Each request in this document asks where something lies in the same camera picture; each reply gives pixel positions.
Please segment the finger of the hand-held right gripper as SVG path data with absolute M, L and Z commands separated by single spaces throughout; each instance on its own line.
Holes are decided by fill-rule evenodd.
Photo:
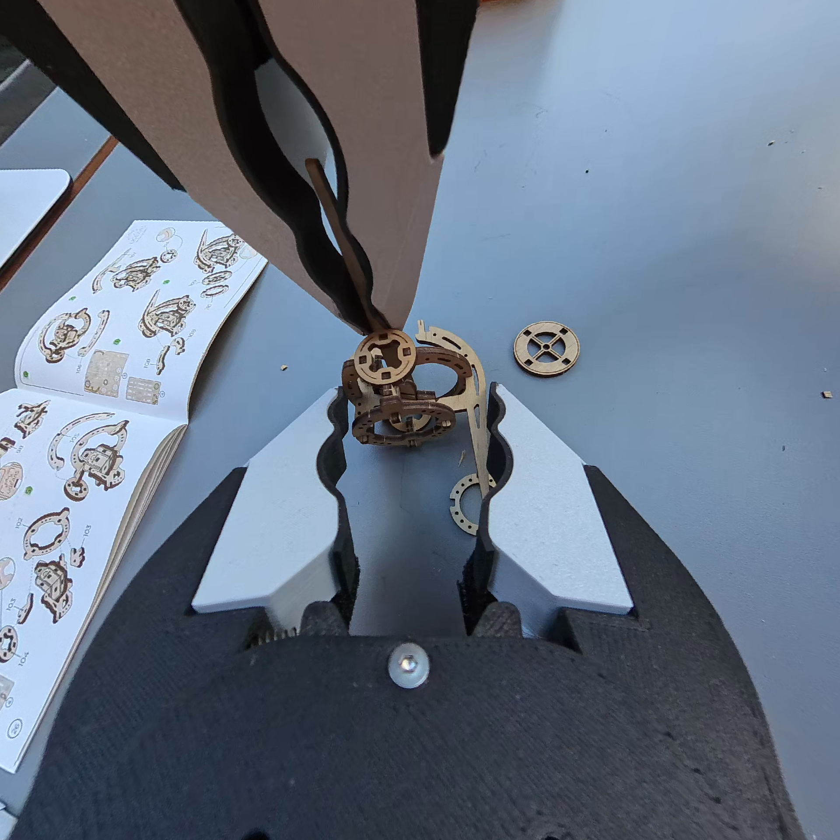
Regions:
M 259 100 L 250 10 L 240 2 L 42 3 L 192 200 L 353 327 L 369 327 Z
M 444 162 L 429 153 L 415 3 L 248 3 L 325 134 L 332 190 L 390 327 L 413 305 Z

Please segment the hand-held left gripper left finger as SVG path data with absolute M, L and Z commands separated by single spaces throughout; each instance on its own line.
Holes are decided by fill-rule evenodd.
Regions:
M 328 389 L 248 462 L 192 599 L 197 613 L 261 607 L 279 634 L 305 634 L 326 603 L 348 633 L 360 566 L 338 482 L 349 429 L 343 389 Z

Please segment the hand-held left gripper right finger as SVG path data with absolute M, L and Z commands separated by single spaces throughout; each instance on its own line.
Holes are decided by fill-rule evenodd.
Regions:
M 487 467 L 475 548 L 459 593 L 478 634 L 493 603 L 518 610 L 525 637 L 557 637 L 562 610 L 631 615 L 634 601 L 585 462 L 507 387 L 488 395 Z

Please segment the thin wooden stick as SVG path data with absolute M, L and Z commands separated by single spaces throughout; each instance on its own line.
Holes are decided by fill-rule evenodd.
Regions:
M 371 299 L 372 284 L 365 274 L 361 259 L 361 247 L 352 236 L 346 219 L 340 212 L 338 200 L 329 183 L 329 179 L 318 158 L 307 158 L 305 166 L 325 217 L 339 247 L 343 262 L 353 283 L 355 295 L 359 299 L 362 311 L 367 319 L 364 333 L 381 332 L 390 328 L 387 320 L 379 313 Z

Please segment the wooden model assembly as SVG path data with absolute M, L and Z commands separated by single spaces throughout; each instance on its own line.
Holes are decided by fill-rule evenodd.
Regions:
M 454 385 L 442 395 L 420 388 L 415 372 L 425 365 L 454 373 Z M 413 338 L 399 329 L 363 338 L 343 363 L 341 378 L 354 411 L 351 433 L 362 445 L 419 448 L 447 435 L 457 415 L 466 415 L 476 471 L 456 482 L 449 511 L 458 528 L 477 535 L 478 523 L 463 512 L 463 496 L 478 487 L 483 498 L 496 481 L 487 466 L 488 384 L 474 349 L 457 334 L 420 319 Z

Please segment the white flat panel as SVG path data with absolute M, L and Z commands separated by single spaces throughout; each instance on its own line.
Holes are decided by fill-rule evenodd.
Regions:
M 1 170 L 1 267 L 67 194 L 70 174 L 62 169 Z

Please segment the round wooden spoked wheel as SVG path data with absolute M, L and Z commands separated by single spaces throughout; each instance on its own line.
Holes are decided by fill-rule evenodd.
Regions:
M 517 364 L 531 375 L 555 377 L 570 371 L 579 359 L 575 332 L 555 321 L 539 321 L 522 329 L 513 343 Z

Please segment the open instruction booklet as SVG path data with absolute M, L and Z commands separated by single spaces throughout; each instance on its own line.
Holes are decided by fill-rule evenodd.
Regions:
M 2 393 L 1 765 L 14 773 L 267 265 L 217 220 L 136 220 L 40 318 Z

